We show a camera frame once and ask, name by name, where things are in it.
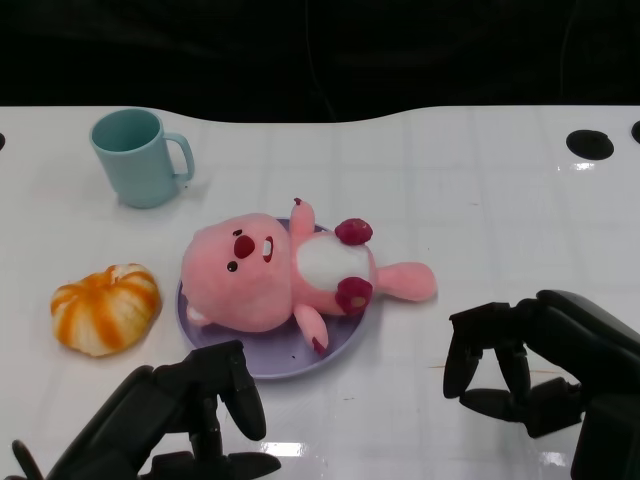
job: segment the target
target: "pink plush toy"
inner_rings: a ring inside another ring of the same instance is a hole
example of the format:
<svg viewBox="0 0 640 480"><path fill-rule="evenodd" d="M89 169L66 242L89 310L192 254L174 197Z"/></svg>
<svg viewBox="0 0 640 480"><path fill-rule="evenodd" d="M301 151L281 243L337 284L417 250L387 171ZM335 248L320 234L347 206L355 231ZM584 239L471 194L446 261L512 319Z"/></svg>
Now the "pink plush toy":
<svg viewBox="0 0 640 480"><path fill-rule="evenodd" d="M277 219L254 213L195 234L182 263L182 291L193 324L265 332L293 313L306 341L322 354L329 338L319 312L357 314L374 290L411 301L435 293L436 280L426 265L376 267L364 245L373 230L363 220L314 233L313 209L295 202L289 231Z"/></svg>

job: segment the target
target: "white table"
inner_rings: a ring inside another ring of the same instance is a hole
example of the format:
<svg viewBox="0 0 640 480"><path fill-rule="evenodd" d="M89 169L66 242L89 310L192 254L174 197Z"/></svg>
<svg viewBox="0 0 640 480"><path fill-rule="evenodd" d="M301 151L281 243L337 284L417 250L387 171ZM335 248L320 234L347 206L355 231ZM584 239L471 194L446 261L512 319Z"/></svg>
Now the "white table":
<svg viewBox="0 0 640 480"><path fill-rule="evenodd" d="M236 125L158 112L184 134L196 177L148 211L116 204L88 141L113 108L1 108L0 476L18 473L21 438L43 471L135 367L180 361L174 313L182 253L200 226L251 211L286 215L304 197L318 223L359 216L382 262L422 260L435 302L382 304L363 341L324 371L260 383L268 422L250 442L220 410L226 452L280 457L274 479L569 479L578 427L534 441L524 427L442 396L450 314L542 288L583 294L640 330L640 108L432 108L340 125ZM587 162L567 134L609 135ZM182 157L174 150L176 163ZM136 348L94 360L60 347L49 300L114 263L157 276L165 305ZM557 367L529 357L533 381ZM492 355L474 385L502 388ZM188 447L165 438L154 453Z"/></svg>

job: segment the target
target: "white belly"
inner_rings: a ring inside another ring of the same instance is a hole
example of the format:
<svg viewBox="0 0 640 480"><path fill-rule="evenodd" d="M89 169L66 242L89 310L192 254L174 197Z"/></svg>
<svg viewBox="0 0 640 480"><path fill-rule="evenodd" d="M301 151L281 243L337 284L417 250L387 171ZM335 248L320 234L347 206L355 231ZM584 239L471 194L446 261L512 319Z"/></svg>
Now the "white belly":
<svg viewBox="0 0 640 480"><path fill-rule="evenodd" d="M371 282L367 247L345 245L335 235L312 237L298 248L296 259L302 278L318 290L336 291L348 277Z"/></svg>

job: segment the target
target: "plush toy tail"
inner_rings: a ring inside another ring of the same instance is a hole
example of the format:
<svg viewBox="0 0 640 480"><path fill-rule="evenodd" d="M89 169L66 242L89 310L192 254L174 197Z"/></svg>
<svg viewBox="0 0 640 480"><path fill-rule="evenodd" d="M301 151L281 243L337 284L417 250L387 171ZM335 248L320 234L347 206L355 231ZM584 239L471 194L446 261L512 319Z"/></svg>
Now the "plush toy tail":
<svg viewBox="0 0 640 480"><path fill-rule="evenodd" d="M376 289L394 297L421 302L437 290L436 277L422 263L396 263L378 269Z"/></svg>

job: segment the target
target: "orange pumpkin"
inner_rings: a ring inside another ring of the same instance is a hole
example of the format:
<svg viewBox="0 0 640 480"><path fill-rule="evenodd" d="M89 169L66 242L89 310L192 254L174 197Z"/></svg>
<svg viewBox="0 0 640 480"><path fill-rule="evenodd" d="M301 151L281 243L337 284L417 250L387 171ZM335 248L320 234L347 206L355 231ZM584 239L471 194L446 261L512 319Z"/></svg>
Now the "orange pumpkin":
<svg viewBox="0 0 640 480"><path fill-rule="evenodd" d="M93 357L120 352L146 332L161 305L151 273L142 265L113 265L58 288L51 300L53 334Z"/></svg>

